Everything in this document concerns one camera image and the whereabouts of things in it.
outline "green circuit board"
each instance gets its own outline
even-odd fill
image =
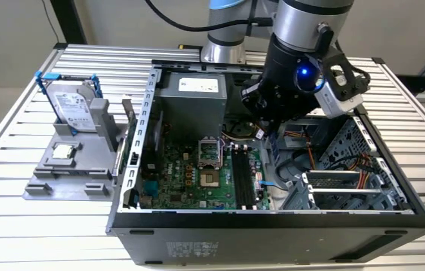
[[[233,196],[231,154],[225,148],[223,149],[221,159],[221,168],[217,171],[213,169],[200,170],[197,168],[196,145],[165,144],[162,174],[157,181],[157,197],[150,198],[149,208],[237,209]],[[249,151],[248,159],[251,164],[251,187],[255,189],[255,172],[263,174],[257,150]],[[213,180],[217,180],[216,182],[211,181],[209,173],[217,174],[219,177],[213,178]],[[263,199],[256,202],[256,208],[268,209],[265,191],[263,191]]]
[[[204,143],[201,147],[200,159],[215,160],[217,158],[216,144]]]

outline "open computer tower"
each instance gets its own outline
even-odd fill
[[[239,97],[260,73],[152,61],[108,225],[136,264],[364,262],[425,235],[362,106],[265,138]]]

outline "black cable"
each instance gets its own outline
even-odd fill
[[[273,188],[276,188],[276,189],[279,189],[279,190],[281,190],[281,191],[288,191],[288,189],[287,188],[281,188],[281,187],[279,187],[279,186],[271,186],[271,185],[268,185],[268,186],[265,186],[265,187],[273,187]]]
[[[320,89],[324,86],[324,80],[322,80],[319,85],[315,85],[312,88],[303,89],[302,85],[299,84],[298,73],[294,74],[292,82],[296,87],[296,90],[299,90],[299,92],[303,93],[304,95],[314,95],[318,91],[320,91]]]
[[[338,51],[340,51],[343,53],[343,50],[342,50],[342,48],[339,46],[338,40],[334,41],[334,47],[338,49]],[[363,75],[364,80],[366,80],[366,84],[368,85],[370,84],[370,80],[371,80],[370,74],[366,71],[363,71],[362,69],[359,69],[355,66],[352,66],[351,63],[350,63],[350,67],[351,67],[351,70],[354,72],[360,73]]]
[[[379,174],[379,172],[367,165],[356,165],[356,168],[359,168],[363,171],[372,172],[374,174]]]
[[[334,171],[336,168],[342,168],[344,171],[347,170],[347,166],[344,164],[334,165],[332,167],[328,167],[327,170]]]
[[[53,30],[53,34],[54,34],[54,37],[55,37],[55,42],[58,43],[59,40],[58,40],[58,35],[55,34],[55,31],[54,31],[54,27],[51,25],[51,21],[49,20],[49,16],[47,16],[47,10],[46,10],[46,5],[45,5],[45,1],[41,0],[41,4],[43,4],[43,10],[45,10],[45,15],[46,15],[46,20],[47,20],[47,23],[49,23],[49,27],[51,28]]]
[[[286,171],[288,172],[288,174],[294,177],[292,172],[290,171],[290,167],[286,167]]]
[[[342,50],[342,48],[340,48],[340,46],[339,46],[338,40],[334,41],[334,47],[335,47],[340,52],[343,52],[343,50]]]
[[[273,174],[276,176],[276,178],[279,179],[279,181],[281,182],[287,182],[288,180],[284,179],[281,176],[280,176],[280,173],[279,173],[279,170],[283,166],[286,166],[288,163],[291,162],[291,159],[286,159],[284,161],[281,161],[276,166],[275,166],[275,169],[273,169]]]
[[[306,172],[311,170],[310,168],[303,167],[299,162],[296,162],[296,158],[304,154],[308,154],[308,151],[302,148],[291,153],[291,158],[290,158],[294,168],[299,170],[300,172]]]
[[[255,24],[255,26],[259,26],[259,27],[269,27],[269,26],[272,26],[272,19],[271,18],[252,18],[252,19],[247,19],[247,20],[228,21],[225,23],[216,24],[216,25],[209,25],[207,27],[188,27],[188,26],[185,26],[183,24],[176,23],[169,18],[166,18],[166,16],[154,7],[154,5],[152,4],[150,0],[144,0],[144,1],[145,1],[145,4],[152,9],[153,13],[160,17],[160,19],[162,19],[165,21],[165,23],[168,23],[170,26],[173,26],[173,27],[176,27],[176,28],[178,28],[180,30],[184,30],[184,31],[205,32],[205,31],[216,30],[216,29],[220,29],[220,28],[224,28],[224,27],[229,27],[229,26],[237,25],[237,24]]]

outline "colored wires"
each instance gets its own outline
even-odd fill
[[[368,156],[366,156],[364,154],[360,154],[359,157],[364,158],[364,160],[362,160],[362,165],[370,164],[370,157]],[[370,172],[360,170],[360,176],[358,179],[356,189],[364,189],[366,181],[367,181],[368,177],[370,177]]]
[[[233,123],[233,125],[232,125],[232,127],[229,128],[228,131],[225,130],[225,126],[223,125],[221,135],[225,138],[228,138],[229,140],[232,140],[232,141],[247,141],[247,140],[256,139],[255,135],[257,133],[257,130],[261,129],[259,127],[259,125],[252,123],[252,122],[249,122],[248,126],[249,126],[249,128],[252,128],[251,133],[248,135],[240,135],[239,136],[239,135],[233,134],[233,128],[236,127],[237,124],[240,124],[240,119],[239,119],[239,121],[236,121]]]
[[[356,165],[358,165],[359,161],[360,161],[360,158],[358,157],[356,160],[355,160],[355,162],[354,162],[354,163],[351,164],[351,166],[347,168],[350,171],[356,168]]]
[[[310,136],[306,132],[306,129],[303,128],[303,131],[300,133],[292,132],[292,131],[284,131],[284,135],[287,135],[288,137],[304,137],[306,138],[306,151],[308,153],[310,167],[314,170],[315,169],[315,161],[314,161],[312,152],[311,152]]]
[[[310,157],[310,166],[311,169],[315,170],[315,161],[312,158],[312,153],[311,153],[311,143],[310,143],[310,137],[306,135],[306,149],[308,151],[308,157]]]
[[[346,160],[351,160],[351,159],[354,159],[354,158],[356,158],[358,161],[360,161],[360,160],[367,160],[367,159],[368,159],[368,155],[367,155],[367,154],[360,154],[360,155],[344,156],[344,157],[342,157],[342,158],[339,158],[336,161],[334,161],[334,162],[330,164],[330,166],[328,166],[324,170],[327,170],[327,171],[332,170],[332,169],[335,168],[334,165],[336,165],[339,162],[346,161]]]

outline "sticker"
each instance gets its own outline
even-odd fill
[[[165,242],[169,257],[215,257],[219,242]]]
[[[59,112],[66,124],[81,132],[94,132],[94,123],[85,98],[77,93],[54,92]]]
[[[217,93],[217,79],[181,78],[178,80],[178,91]]]
[[[263,131],[263,129],[259,129],[257,132],[256,132],[256,138],[261,139],[263,135],[264,135],[264,131]]]

